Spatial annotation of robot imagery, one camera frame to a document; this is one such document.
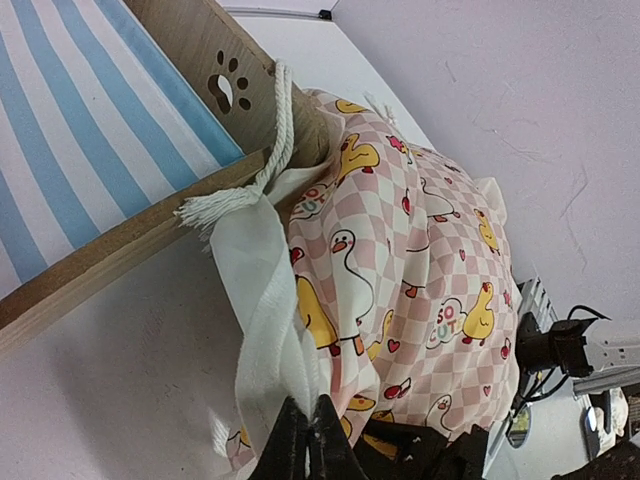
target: wooden board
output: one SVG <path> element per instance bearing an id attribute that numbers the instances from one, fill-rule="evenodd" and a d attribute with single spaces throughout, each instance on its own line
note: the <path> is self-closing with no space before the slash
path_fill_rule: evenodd
<path id="1" fill-rule="evenodd" d="M 268 151 L 249 155 L 109 230 L 0 301 L 0 357 L 128 270 L 187 233 L 173 212 L 188 197 L 242 185 L 264 167 Z"/>
<path id="2" fill-rule="evenodd" d="M 274 62 L 222 7 L 213 0 L 125 2 L 244 152 L 273 144 Z M 232 89 L 230 104 L 216 86 L 219 75 Z M 292 166 L 316 165 L 329 148 L 327 127 L 295 86 L 292 96 L 297 149 Z"/>

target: paw print cutout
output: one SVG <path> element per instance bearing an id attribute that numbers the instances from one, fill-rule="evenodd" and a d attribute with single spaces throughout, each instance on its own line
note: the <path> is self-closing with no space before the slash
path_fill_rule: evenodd
<path id="1" fill-rule="evenodd" d="M 216 60 L 224 73 L 211 75 L 207 86 L 211 94 L 215 97 L 220 111 L 224 114 L 229 113 L 236 97 L 239 97 L 238 105 L 240 108 L 250 110 L 251 102 L 248 98 L 242 96 L 243 92 L 249 88 L 249 80 L 246 77 L 238 76 L 238 73 L 236 73 L 239 65 L 238 59 L 232 57 L 227 62 L 225 61 L 225 53 L 220 50 L 218 51 Z"/>

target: white rope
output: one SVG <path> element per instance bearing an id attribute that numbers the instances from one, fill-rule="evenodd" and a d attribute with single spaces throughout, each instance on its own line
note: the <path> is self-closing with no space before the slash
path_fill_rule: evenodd
<path id="1" fill-rule="evenodd" d="M 293 111 L 291 108 L 291 69 L 276 62 L 276 141 L 264 169 L 252 185 L 220 190 L 203 197 L 188 198 L 176 212 L 182 225 L 198 227 L 208 238 L 214 224 L 224 215 L 255 205 L 265 187 L 286 168 L 293 154 Z"/>
<path id="2" fill-rule="evenodd" d="M 393 108 L 391 107 L 391 105 L 389 105 L 388 103 L 385 103 L 383 105 L 384 106 L 384 109 L 383 109 L 383 107 L 381 107 L 380 104 L 378 103 L 378 100 L 376 99 L 376 97 L 369 92 L 364 92 L 364 99 L 367 101 L 367 103 L 373 109 L 373 111 L 378 114 L 380 118 L 382 118 L 389 125 L 395 128 L 398 128 L 396 116 L 393 113 Z"/>

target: white duck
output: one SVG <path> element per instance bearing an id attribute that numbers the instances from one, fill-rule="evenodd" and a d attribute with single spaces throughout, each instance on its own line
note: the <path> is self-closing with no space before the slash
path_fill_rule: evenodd
<path id="1" fill-rule="evenodd" d="M 445 215 L 453 215 L 456 218 L 460 218 L 460 214 L 456 212 L 455 207 L 449 200 L 435 193 L 427 192 L 425 188 L 427 181 L 423 177 L 420 177 L 420 183 L 425 194 L 425 209 L 430 218 L 433 218 L 436 222 L 447 222 Z"/>
<path id="2" fill-rule="evenodd" d="M 338 230 L 331 237 L 331 266 L 338 302 L 340 340 L 352 340 L 356 354 L 365 351 L 358 326 L 373 309 L 373 288 L 359 273 L 351 257 L 356 236 L 351 230 Z"/>
<path id="3" fill-rule="evenodd" d="M 451 410 L 451 395 L 446 394 L 438 398 L 429 409 L 424 420 L 426 427 L 431 427 L 447 439 L 451 436 L 451 430 L 444 426 L 444 416 Z"/>
<path id="4" fill-rule="evenodd" d="M 404 292 L 405 295 L 416 298 L 418 289 L 426 286 L 429 276 L 430 252 L 427 228 L 429 218 L 424 208 L 417 208 L 411 204 L 409 189 L 405 191 L 405 196 L 402 198 L 402 209 L 411 218 L 402 281 L 409 286 Z"/>

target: blue and white stripes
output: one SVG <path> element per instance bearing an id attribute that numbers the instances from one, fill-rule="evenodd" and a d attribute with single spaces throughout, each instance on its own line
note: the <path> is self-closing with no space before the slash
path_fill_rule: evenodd
<path id="1" fill-rule="evenodd" d="M 121 0 L 0 0 L 0 298 L 242 155 Z"/>

